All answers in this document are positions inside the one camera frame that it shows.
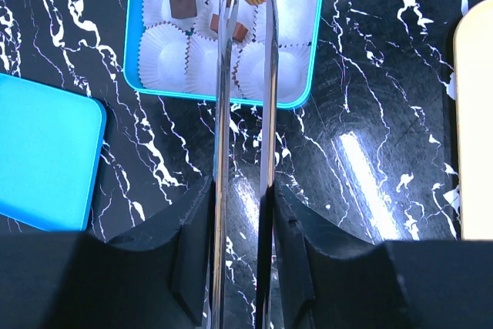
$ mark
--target metal tongs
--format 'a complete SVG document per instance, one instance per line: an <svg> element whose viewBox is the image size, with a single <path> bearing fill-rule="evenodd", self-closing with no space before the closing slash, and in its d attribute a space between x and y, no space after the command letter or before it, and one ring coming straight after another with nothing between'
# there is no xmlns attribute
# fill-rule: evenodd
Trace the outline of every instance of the metal tongs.
<svg viewBox="0 0 493 329"><path fill-rule="evenodd" d="M226 266L226 210L230 148L231 49L238 16L238 0L220 0L219 46L216 85L216 130L214 151L213 244L210 269L211 328L223 329ZM270 328L270 265L272 259L274 153L276 149L277 44L276 0L267 0L265 41L265 85L263 91L262 148L260 160L260 220L257 261L255 328Z"/></svg>

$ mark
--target table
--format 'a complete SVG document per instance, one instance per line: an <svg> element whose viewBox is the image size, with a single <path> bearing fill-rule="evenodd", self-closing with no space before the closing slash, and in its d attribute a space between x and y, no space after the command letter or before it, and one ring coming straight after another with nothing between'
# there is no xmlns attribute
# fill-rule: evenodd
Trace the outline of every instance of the table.
<svg viewBox="0 0 493 329"><path fill-rule="evenodd" d="M101 240L213 168L214 104L147 96L122 74L127 0L0 0L0 72L88 94L108 113L89 230ZM372 243L460 235L454 28L481 0L324 0L313 89L277 113L278 179ZM261 109L231 107L226 322L251 327ZM0 232L27 232L0 219ZM273 327L282 327L273 270Z"/></svg>

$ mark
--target beige cutting board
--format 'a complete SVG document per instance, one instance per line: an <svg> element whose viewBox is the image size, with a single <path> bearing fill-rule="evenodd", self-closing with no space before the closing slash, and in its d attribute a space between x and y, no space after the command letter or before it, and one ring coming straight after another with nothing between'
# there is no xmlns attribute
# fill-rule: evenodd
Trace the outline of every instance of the beige cutting board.
<svg viewBox="0 0 493 329"><path fill-rule="evenodd" d="M462 238L493 240L493 0L454 37Z"/></svg>

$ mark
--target chocolate square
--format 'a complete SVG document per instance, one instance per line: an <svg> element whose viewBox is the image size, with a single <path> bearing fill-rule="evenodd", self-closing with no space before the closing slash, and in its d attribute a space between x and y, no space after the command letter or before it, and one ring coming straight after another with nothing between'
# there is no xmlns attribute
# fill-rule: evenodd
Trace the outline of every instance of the chocolate square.
<svg viewBox="0 0 493 329"><path fill-rule="evenodd" d="M214 14L213 18L210 20L210 29L216 34L219 31L219 15Z"/></svg>
<svg viewBox="0 0 493 329"><path fill-rule="evenodd" d="M171 17L175 19L185 19L197 17L196 0L169 0Z"/></svg>
<svg viewBox="0 0 493 329"><path fill-rule="evenodd" d="M241 23L237 22L234 26L233 40L236 40L237 42L243 42L245 36L247 36L247 33L248 29Z"/></svg>

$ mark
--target blue container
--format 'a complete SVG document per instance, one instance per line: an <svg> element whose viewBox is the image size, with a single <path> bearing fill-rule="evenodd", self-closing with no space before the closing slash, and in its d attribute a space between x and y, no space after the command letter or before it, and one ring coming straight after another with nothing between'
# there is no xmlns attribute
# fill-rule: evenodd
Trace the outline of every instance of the blue container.
<svg viewBox="0 0 493 329"><path fill-rule="evenodd" d="M0 213L85 230L105 124L94 99L0 74Z"/></svg>
<svg viewBox="0 0 493 329"><path fill-rule="evenodd" d="M303 95L291 103L277 103L279 109L292 109L303 105L310 95L311 83L314 72L315 52L317 50L318 26L320 22L320 12L322 1L317 0L317 11L315 15L314 36L311 42L310 64L308 66L307 86ZM129 0L126 11L126 35L125 35L125 55L123 61L123 74L126 81L138 92L146 94L155 94L160 96L172 96L176 98L196 99L216 101L215 96L204 96L200 94L191 94L187 92L165 92L162 90L152 90L143 87L139 78L139 45L140 39L144 33L144 24L142 17L143 0ZM231 99L231 102L247 104L251 106L262 106L261 101L248 99Z"/></svg>

